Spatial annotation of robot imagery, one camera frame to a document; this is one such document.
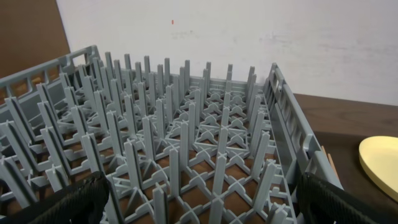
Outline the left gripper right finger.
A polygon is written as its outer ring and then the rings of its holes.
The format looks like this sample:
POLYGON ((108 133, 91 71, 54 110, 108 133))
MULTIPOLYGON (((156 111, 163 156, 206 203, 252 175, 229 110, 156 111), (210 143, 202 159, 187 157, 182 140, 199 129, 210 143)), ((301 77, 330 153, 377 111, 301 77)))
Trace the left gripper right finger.
POLYGON ((397 223, 339 187, 304 173, 297 184, 298 207, 307 223, 397 223))

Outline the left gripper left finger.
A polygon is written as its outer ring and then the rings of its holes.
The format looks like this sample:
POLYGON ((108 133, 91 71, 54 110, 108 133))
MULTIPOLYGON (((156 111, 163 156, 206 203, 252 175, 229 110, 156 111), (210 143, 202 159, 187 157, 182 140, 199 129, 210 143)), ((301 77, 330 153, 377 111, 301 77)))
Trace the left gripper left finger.
POLYGON ((101 171, 71 184, 43 201, 1 219, 3 224, 99 224, 109 199, 109 180, 101 171))

